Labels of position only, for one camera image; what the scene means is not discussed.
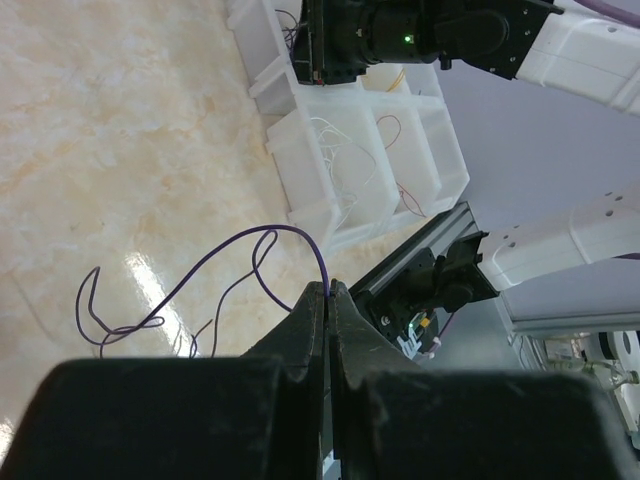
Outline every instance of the wire inside bin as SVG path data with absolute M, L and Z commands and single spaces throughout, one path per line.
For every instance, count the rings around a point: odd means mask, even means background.
M 282 23 L 289 22 L 281 22 L 282 33 L 284 34 L 284 43 L 287 45 L 287 49 L 289 50 L 289 57 L 293 60 L 293 47 L 296 43 L 296 38 L 298 36 L 298 32 L 300 29 L 307 25 L 306 22 L 300 23 L 298 19 L 291 12 L 287 10 L 280 10 L 276 8 L 276 12 L 285 15 L 289 20 L 293 21 L 293 27 L 286 27 L 282 25 Z
M 347 220 L 354 207 L 358 203 L 358 193 L 361 192 L 362 189 L 364 189 L 369 184 L 369 182 L 371 182 L 373 177 L 375 177 L 375 174 L 378 170 L 378 164 L 374 156 L 371 155 L 369 151 L 367 151 L 362 145 L 355 143 L 349 135 L 339 130 L 328 120 L 321 117 L 313 117 L 311 118 L 311 122 L 318 134 L 318 145 L 320 146 L 320 151 L 322 152 L 325 166 L 327 167 L 327 170 L 329 172 L 331 183 L 333 184 L 333 188 L 338 195 L 340 210 L 343 212 L 342 219 L 336 227 L 337 230 L 344 224 L 344 222 Z M 348 189 L 347 187 L 345 187 L 342 180 L 340 178 L 336 178 L 335 175 L 335 162 L 337 161 L 337 156 L 341 151 L 344 152 L 344 149 L 347 147 L 352 147 L 354 151 L 359 151 L 360 155 L 358 156 L 364 156 L 364 158 L 368 159 L 372 164 L 371 173 L 368 175 L 362 185 L 358 186 L 355 189 Z M 351 157 L 351 161 L 354 161 L 356 158 L 357 156 Z

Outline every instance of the white robotic arm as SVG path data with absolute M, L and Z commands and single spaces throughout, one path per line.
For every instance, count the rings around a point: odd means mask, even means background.
M 640 252 L 640 181 L 593 203 L 482 239 L 479 270 L 496 291 L 547 273 Z
M 516 78 L 640 115 L 640 29 L 556 0 Z

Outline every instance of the white plastic crate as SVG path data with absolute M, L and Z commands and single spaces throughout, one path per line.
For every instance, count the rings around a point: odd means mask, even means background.
M 323 138 L 328 128 L 345 135 L 331 169 L 328 146 L 340 139 Z M 291 207 L 289 220 L 309 232 L 323 253 L 372 238 L 386 225 L 400 197 L 370 109 L 355 102 L 335 105 L 322 95 L 308 98 L 267 137 Z
M 428 88 L 422 95 L 412 95 L 404 67 L 391 64 L 370 67 L 353 84 L 300 85 L 282 32 L 294 22 L 276 12 L 297 17 L 300 5 L 227 4 L 249 94 L 261 113 L 282 117 L 267 130 L 267 148 L 289 201 L 289 220 L 327 255 L 452 208 L 469 176 L 433 67 L 424 66 Z M 328 150 L 323 121 L 350 146 Z

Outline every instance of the plastic storage bin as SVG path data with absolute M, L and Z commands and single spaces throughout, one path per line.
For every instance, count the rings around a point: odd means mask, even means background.
M 402 65 L 370 67 L 357 82 L 297 82 L 283 28 L 299 0 L 229 0 L 234 31 L 291 212 L 325 255 L 452 208 L 469 181 L 435 71 L 412 95 Z M 344 134 L 348 145 L 330 148 Z
M 340 135 L 327 134 L 333 129 Z M 267 137 L 291 207 L 289 220 L 309 232 L 323 253 L 384 228 L 400 197 L 370 109 L 355 102 L 334 105 L 320 95 L 269 128 Z

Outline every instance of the robotic arm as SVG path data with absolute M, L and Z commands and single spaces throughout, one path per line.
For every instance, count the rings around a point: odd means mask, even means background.
M 640 115 L 640 30 L 573 0 L 303 0 L 298 80 L 355 81 L 377 63 L 453 60 Z
M 457 240 L 446 255 L 421 258 L 375 296 L 363 297 L 361 310 L 396 338 L 416 312 L 455 312 L 541 275 L 637 252 L 640 182 L 537 223 Z

